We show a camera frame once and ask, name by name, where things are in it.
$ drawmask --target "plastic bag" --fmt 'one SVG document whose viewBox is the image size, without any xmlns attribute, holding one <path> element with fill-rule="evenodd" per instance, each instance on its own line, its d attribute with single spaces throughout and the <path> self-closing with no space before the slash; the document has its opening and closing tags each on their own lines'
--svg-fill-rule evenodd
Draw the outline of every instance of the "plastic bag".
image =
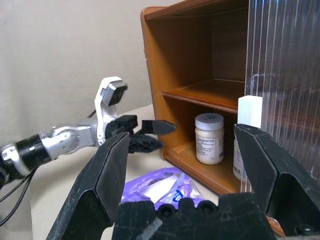
<svg viewBox="0 0 320 240">
<path fill-rule="evenodd" d="M 183 198 L 191 198 L 195 207 L 204 200 L 189 176 L 170 167 L 125 183 L 121 203 L 152 201 L 156 210 L 163 204 L 172 204 L 177 209 Z"/>
</svg>

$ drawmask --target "white block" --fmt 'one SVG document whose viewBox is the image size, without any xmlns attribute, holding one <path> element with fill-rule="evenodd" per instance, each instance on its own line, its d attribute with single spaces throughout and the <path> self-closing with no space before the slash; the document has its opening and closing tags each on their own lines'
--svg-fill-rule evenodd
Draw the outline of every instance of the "white block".
<svg viewBox="0 0 320 240">
<path fill-rule="evenodd" d="M 262 97 L 243 96 L 238 99 L 238 124 L 261 128 Z"/>
</svg>

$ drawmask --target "robotic arm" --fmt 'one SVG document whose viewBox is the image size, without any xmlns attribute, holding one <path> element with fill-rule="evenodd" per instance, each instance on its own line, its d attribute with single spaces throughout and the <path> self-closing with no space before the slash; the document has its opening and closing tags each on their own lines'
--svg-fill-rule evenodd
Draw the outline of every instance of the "robotic arm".
<svg viewBox="0 0 320 240">
<path fill-rule="evenodd" d="M 60 155 L 72 154 L 84 147 L 99 147 L 107 138 L 120 132 L 130 133 L 130 153 L 152 152 L 161 147 L 162 143 L 155 138 L 134 135 L 133 129 L 138 125 L 137 116 L 117 118 L 116 104 L 127 89 L 127 84 L 121 78 L 106 77 L 94 100 L 96 118 L 87 118 L 77 124 L 56 125 L 49 133 L 36 134 L 0 147 L 0 189 L 15 179 L 25 178 Z M 166 121 L 147 122 L 155 122 L 169 129 L 168 132 L 175 130 L 175 126 Z"/>
</svg>

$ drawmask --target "wire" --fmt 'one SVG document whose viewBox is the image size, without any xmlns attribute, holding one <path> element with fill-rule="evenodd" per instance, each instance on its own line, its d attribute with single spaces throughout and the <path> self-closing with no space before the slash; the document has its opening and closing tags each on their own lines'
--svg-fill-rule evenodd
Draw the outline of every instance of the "wire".
<svg viewBox="0 0 320 240">
<path fill-rule="evenodd" d="M 24 179 L 22 179 L 10 192 L 8 192 L 4 197 L 0 198 L 0 203 L 6 200 L 7 197 L 9 197 L 11 194 L 13 194 L 26 180 L 28 179 L 28 176 L 26 176 Z"/>
<path fill-rule="evenodd" d="M 15 214 L 16 210 L 18 209 L 18 207 L 20 206 L 26 192 L 27 192 L 27 189 L 31 183 L 31 180 L 33 178 L 33 176 L 35 175 L 36 173 L 36 169 L 33 170 L 25 179 L 27 179 L 27 182 L 26 184 L 24 185 L 23 187 L 23 190 L 21 192 L 21 195 L 19 196 L 19 199 L 18 201 L 16 202 L 15 206 L 13 207 L 13 209 L 11 210 L 11 212 L 0 222 L 0 227 L 2 227 L 12 216 L 13 214 Z"/>
<path fill-rule="evenodd" d="M 95 115 L 95 113 L 96 113 L 96 110 L 94 110 L 92 113 L 90 113 L 90 115 L 89 115 L 87 118 L 88 118 L 88 119 L 92 118 L 93 115 Z"/>
</svg>

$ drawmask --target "white jar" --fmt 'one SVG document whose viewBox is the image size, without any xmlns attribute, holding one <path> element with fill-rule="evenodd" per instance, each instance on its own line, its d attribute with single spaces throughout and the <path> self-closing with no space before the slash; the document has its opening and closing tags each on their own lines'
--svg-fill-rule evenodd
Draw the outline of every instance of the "white jar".
<svg viewBox="0 0 320 240">
<path fill-rule="evenodd" d="M 196 158 L 207 165 L 218 164 L 224 159 L 224 117 L 204 113 L 195 118 Z"/>
</svg>

